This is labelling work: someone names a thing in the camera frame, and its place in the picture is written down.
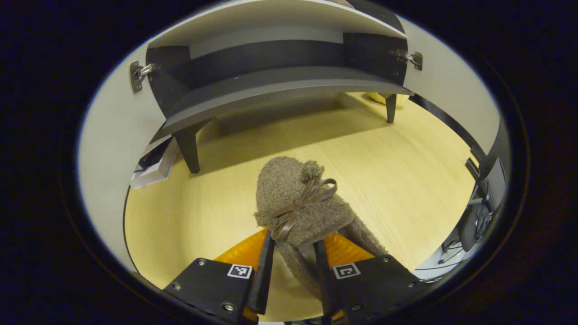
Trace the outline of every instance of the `metal hinge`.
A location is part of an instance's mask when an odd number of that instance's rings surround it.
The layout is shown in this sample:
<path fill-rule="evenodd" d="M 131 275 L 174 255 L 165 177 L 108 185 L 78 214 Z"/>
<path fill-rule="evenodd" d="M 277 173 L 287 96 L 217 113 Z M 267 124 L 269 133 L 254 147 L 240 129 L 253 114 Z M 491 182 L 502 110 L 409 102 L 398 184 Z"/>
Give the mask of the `metal hinge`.
<path fill-rule="evenodd" d="M 413 63 L 413 66 L 418 70 L 421 70 L 424 66 L 424 56 L 419 52 L 409 54 L 404 50 L 396 50 L 390 51 L 390 54 L 400 61 L 410 61 L 411 63 Z"/>
<path fill-rule="evenodd" d="M 128 73 L 131 80 L 132 93 L 136 94 L 138 91 L 140 91 L 143 88 L 142 82 L 145 79 L 145 76 L 152 71 L 157 70 L 158 68 L 159 67 L 154 63 L 151 63 L 146 67 L 140 66 L 139 61 L 131 63 Z"/>

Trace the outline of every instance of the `brown ribbon bow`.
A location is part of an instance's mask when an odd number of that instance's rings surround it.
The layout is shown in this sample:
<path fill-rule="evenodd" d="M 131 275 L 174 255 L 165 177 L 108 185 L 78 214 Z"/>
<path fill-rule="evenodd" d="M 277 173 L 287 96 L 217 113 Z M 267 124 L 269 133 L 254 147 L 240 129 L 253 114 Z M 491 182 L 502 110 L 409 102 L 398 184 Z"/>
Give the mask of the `brown ribbon bow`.
<path fill-rule="evenodd" d="M 301 195 L 293 201 L 293 203 L 275 211 L 274 217 L 280 217 L 286 213 L 288 213 L 283 220 L 273 229 L 271 232 L 271 238 L 274 241 L 284 240 L 287 238 L 287 235 L 293 228 L 293 224 L 297 220 L 297 216 L 299 211 L 305 209 L 306 206 L 311 205 L 313 203 L 321 202 L 323 200 L 327 200 L 330 198 L 335 192 L 337 192 L 337 182 L 335 179 L 328 178 L 324 180 L 321 184 L 319 184 L 315 191 L 311 191 L 311 188 L 315 184 L 316 178 L 312 178 L 307 182 L 305 189 L 301 193 Z M 319 189 L 325 184 L 333 184 L 335 186 L 329 188 L 327 191 L 324 191 L 321 194 L 317 194 Z"/>

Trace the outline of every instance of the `cabinet leg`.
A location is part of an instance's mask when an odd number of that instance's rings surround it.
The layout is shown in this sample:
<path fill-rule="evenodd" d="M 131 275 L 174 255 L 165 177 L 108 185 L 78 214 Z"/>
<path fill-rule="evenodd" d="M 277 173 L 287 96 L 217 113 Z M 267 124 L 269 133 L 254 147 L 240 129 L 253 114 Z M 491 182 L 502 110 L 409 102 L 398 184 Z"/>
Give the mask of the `cabinet leg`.
<path fill-rule="evenodd" d="M 396 94 L 391 94 L 389 97 L 386 98 L 387 123 L 394 122 L 396 101 L 397 101 Z"/>
<path fill-rule="evenodd" d="M 193 124 L 187 128 L 175 132 L 173 135 L 177 140 L 184 162 L 191 173 L 198 173 L 200 170 L 199 154 L 197 152 L 197 132 L 204 127 L 210 119 Z"/>

